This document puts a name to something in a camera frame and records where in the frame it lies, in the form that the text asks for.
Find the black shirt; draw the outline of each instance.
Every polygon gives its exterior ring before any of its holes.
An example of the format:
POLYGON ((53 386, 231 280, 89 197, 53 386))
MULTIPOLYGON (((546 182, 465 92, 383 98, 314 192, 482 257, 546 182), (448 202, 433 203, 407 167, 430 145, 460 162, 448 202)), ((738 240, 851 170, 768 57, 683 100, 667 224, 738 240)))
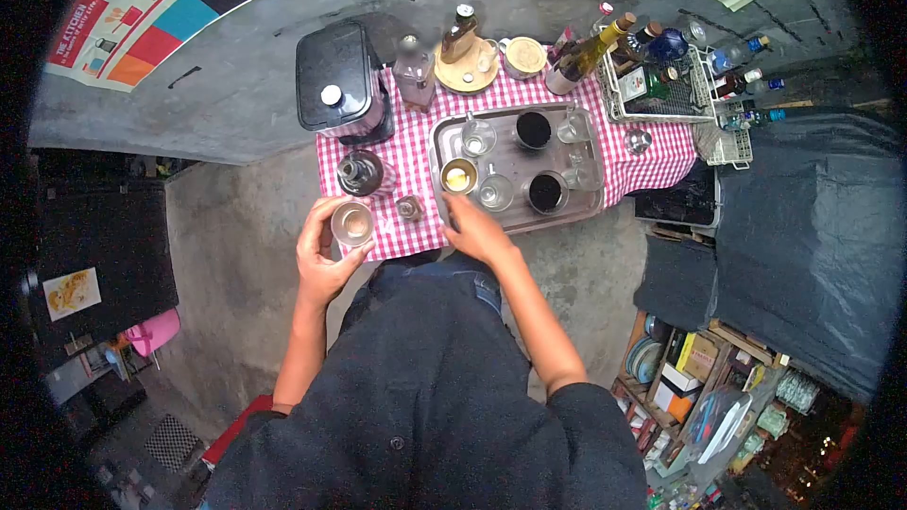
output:
POLYGON ((344 328, 288 417, 249 418, 215 469, 212 510, 644 506, 607 390, 572 384, 539 404, 468 275, 400 285, 344 328))

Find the red cloth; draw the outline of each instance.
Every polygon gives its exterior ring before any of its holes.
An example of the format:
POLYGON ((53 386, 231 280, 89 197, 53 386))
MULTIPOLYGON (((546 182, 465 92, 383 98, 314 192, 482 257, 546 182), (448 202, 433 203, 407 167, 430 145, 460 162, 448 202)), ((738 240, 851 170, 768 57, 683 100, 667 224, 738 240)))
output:
POLYGON ((273 406, 274 400, 269 395, 266 396, 262 394, 255 398, 252 403, 248 405, 248 408, 244 409, 243 413, 236 418, 236 421, 234 421, 230 427, 227 427, 227 431, 223 432, 221 436, 211 444, 211 447, 205 451, 204 455, 201 456, 201 459, 209 465, 217 465, 218 461, 224 456, 224 453, 227 452, 230 443, 233 442, 233 439, 235 439, 236 436, 240 434, 243 427, 246 426, 248 415, 252 412, 271 409, 273 406))
MULTIPOLYGON (((605 167, 606 207, 617 204, 623 196, 637 189, 673 186, 686 176, 696 161, 690 125, 634 123, 628 126, 609 122, 605 117, 607 109, 602 100, 601 86, 595 77, 584 79, 570 95, 557 96, 545 87, 543 75, 526 81, 508 76, 502 60, 492 85, 478 95, 456 95, 437 84, 435 103, 426 115, 403 110, 402 98, 389 68, 384 70, 383 77, 387 90, 391 92, 395 134, 387 142, 368 146, 368 150, 396 168, 400 184, 392 197, 381 197, 372 202, 372 210, 376 214, 376 246, 368 255, 370 261, 414 255, 446 245, 446 240, 438 232, 442 221, 428 167, 427 141, 432 125, 450 115, 463 115, 467 110, 522 107, 579 98, 581 105, 590 111, 592 123, 599 132, 605 167), (642 155, 631 155, 624 147, 624 133, 628 128, 642 128, 652 134, 652 145, 642 155), (421 196, 425 202, 425 218, 415 223, 403 221, 394 208, 396 199, 411 194, 421 196)), ((506 134, 506 131, 498 131, 498 134, 506 134)), ((323 135, 317 135, 316 144, 321 193, 325 196, 344 195, 334 175, 349 148, 336 138, 323 135)), ((346 255, 349 249, 341 244, 340 252, 346 255)))

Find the jeans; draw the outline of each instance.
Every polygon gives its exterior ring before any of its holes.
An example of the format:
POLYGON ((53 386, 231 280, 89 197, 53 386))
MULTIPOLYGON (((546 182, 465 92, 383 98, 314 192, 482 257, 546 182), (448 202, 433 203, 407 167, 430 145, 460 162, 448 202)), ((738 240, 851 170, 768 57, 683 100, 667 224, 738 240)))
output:
POLYGON ((436 262, 440 255, 441 250, 437 249, 381 263, 365 285, 357 290, 340 325, 340 334, 356 324, 365 312, 405 286, 407 278, 418 276, 451 278, 452 285, 457 287, 461 287, 463 281, 471 281, 471 284, 465 284, 471 297, 485 303, 501 318, 501 285, 491 269, 459 251, 436 262))

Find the hand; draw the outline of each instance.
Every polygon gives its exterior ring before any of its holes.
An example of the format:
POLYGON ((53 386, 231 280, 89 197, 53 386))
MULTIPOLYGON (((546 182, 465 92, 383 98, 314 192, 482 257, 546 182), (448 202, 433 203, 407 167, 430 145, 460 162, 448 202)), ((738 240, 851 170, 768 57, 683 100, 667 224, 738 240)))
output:
POLYGON ((299 295, 317 308, 326 308, 349 281, 356 268, 366 261, 366 255, 375 248, 369 241, 354 248, 343 260, 331 260, 331 234, 327 222, 341 204, 353 197, 323 197, 308 212, 305 226, 296 245, 296 264, 299 267, 299 295))
POLYGON ((489 266, 516 248, 510 237, 487 212, 479 209, 465 195, 442 194, 450 211, 451 218, 457 222, 460 232, 447 225, 442 226, 442 233, 455 249, 472 256, 489 266))

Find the black coffee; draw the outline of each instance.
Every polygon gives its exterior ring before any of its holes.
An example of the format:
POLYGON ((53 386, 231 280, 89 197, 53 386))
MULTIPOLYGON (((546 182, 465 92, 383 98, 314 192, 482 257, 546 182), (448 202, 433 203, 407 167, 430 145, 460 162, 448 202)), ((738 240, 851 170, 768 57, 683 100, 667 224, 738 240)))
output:
POLYGON ((523 113, 516 119, 516 134, 533 148, 544 148, 551 139, 551 123, 540 113, 523 113))
POLYGON ((535 176, 529 184, 529 200, 543 213, 553 211, 561 201, 561 184, 551 176, 535 176))

